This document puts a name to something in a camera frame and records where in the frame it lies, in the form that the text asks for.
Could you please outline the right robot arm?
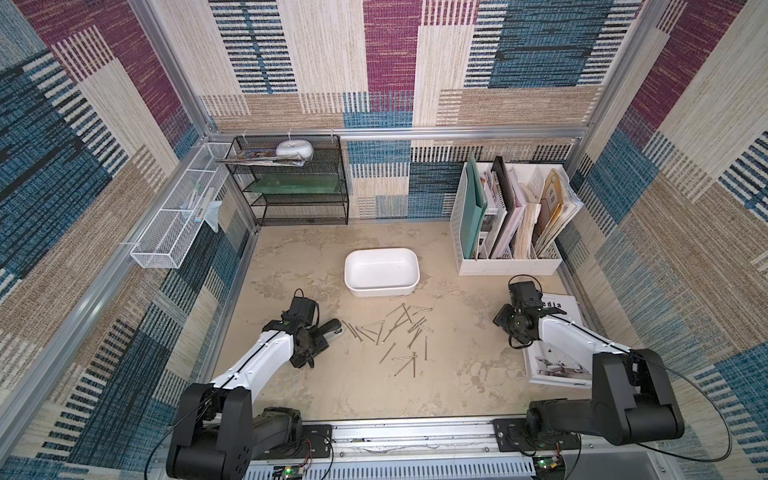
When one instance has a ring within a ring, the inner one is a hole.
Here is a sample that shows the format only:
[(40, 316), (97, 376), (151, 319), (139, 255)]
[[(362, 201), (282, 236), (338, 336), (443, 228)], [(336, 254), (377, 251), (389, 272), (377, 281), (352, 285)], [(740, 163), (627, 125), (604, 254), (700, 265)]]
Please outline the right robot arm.
[(522, 432), (530, 441), (555, 434), (599, 436), (621, 446), (675, 440), (685, 424), (668, 371), (650, 349), (632, 349), (547, 307), (540, 283), (529, 275), (508, 281), (510, 302), (493, 323), (514, 349), (543, 342), (575, 360), (592, 379), (589, 399), (533, 401)]

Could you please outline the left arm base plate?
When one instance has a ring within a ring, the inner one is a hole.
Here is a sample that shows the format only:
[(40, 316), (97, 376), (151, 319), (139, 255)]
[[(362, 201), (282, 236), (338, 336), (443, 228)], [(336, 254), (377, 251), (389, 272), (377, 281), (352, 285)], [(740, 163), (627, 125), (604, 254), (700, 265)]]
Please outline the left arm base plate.
[(330, 424), (309, 424), (294, 429), (272, 448), (254, 447), (253, 460), (327, 459), (333, 438)]

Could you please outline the white plastic storage box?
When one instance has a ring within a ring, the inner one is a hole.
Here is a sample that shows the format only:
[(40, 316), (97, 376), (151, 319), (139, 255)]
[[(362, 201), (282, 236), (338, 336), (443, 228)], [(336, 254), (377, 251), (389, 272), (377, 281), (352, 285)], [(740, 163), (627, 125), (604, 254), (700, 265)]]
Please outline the white plastic storage box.
[(357, 297), (408, 295), (420, 280), (418, 257), (408, 248), (356, 250), (345, 259), (344, 282)]

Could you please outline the white Inedia magazine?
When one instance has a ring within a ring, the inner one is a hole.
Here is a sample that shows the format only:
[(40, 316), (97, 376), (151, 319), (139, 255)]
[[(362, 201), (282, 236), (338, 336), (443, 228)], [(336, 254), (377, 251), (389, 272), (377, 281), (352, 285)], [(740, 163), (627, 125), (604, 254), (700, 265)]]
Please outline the white Inedia magazine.
[[(584, 327), (576, 298), (568, 295), (544, 293), (545, 307), (558, 307), (563, 317)], [(564, 352), (537, 341), (524, 350), (524, 363), (529, 382), (552, 387), (590, 390), (591, 374)]]

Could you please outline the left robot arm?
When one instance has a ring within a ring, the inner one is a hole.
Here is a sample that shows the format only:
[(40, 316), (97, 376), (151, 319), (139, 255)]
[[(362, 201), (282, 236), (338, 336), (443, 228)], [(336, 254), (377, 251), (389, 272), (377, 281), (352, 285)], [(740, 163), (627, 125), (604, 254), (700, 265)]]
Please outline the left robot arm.
[(330, 454), (329, 438), (305, 434), (301, 413), (268, 407), (253, 413), (258, 394), (285, 364), (312, 367), (344, 331), (338, 319), (321, 322), (316, 301), (297, 293), (280, 318), (268, 322), (253, 345), (225, 373), (182, 393), (170, 431), (166, 473), (175, 479), (242, 479), (256, 459), (296, 459), (284, 477)]

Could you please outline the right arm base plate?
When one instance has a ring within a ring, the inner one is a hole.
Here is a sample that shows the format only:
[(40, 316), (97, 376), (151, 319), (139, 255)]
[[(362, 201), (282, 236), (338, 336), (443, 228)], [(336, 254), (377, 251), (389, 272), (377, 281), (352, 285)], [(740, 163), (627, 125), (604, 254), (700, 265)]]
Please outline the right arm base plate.
[(535, 456), (537, 453), (578, 450), (581, 441), (576, 434), (541, 430), (533, 433), (522, 417), (497, 418), (491, 421), (500, 452)]

